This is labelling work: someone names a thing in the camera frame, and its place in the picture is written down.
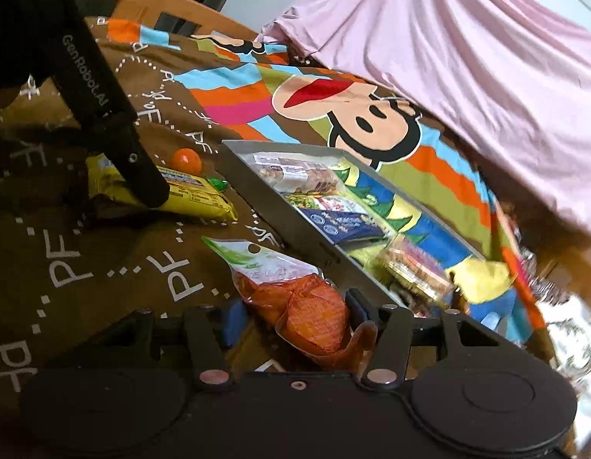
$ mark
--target pink stripe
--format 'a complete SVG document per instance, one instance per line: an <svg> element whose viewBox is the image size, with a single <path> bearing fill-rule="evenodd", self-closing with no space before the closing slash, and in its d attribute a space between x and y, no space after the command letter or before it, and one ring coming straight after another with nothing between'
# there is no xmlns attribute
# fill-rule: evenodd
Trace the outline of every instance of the pink stripe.
<svg viewBox="0 0 591 459"><path fill-rule="evenodd" d="M272 97L235 105L204 107L206 114L219 124L247 124L274 112Z"/></svg>

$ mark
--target small orange fruit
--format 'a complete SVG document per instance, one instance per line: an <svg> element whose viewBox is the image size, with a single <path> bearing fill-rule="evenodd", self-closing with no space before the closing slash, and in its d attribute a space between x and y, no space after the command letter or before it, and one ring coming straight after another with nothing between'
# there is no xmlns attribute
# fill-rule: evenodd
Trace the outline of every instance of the small orange fruit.
<svg viewBox="0 0 591 459"><path fill-rule="evenodd" d="M181 173L199 176L202 172L202 161L200 156L191 148L181 148L172 155L170 168Z"/></svg>

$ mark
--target packaged orange snack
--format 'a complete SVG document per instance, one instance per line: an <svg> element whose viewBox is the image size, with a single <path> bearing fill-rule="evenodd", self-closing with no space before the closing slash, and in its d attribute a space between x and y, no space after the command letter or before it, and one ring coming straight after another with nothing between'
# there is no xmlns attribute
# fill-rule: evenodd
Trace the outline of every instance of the packaged orange snack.
<svg viewBox="0 0 591 459"><path fill-rule="evenodd" d="M307 288L294 291L288 301L283 335L311 354L334 354L343 348L348 309L337 291L318 276L311 277L315 284L306 281Z"/></svg>
<svg viewBox="0 0 591 459"><path fill-rule="evenodd" d="M245 240L203 239L229 264L244 303L281 338L325 369L364 369L377 326L365 321L351 337L348 308L319 269Z"/></svg>

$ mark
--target blue snack package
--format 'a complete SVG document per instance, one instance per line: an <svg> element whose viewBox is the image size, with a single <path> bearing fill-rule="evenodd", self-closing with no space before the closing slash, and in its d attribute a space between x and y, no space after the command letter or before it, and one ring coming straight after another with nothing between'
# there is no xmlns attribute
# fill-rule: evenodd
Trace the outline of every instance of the blue snack package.
<svg viewBox="0 0 591 459"><path fill-rule="evenodd" d="M300 212L334 243L381 239L385 236L382 229L367 214L316 208L301 208Z"/></svg>

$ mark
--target pink blanket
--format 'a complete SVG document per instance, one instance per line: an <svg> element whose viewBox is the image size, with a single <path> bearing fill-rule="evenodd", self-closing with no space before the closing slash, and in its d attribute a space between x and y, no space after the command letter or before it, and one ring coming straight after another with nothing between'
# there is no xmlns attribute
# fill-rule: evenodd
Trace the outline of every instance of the pink blanket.
<svg viewBox="0 0 591 459"><path fill-rule="evenodd" d="M533 0L298 0L262 30L398 91L591 234L591 34Z"/></svg>

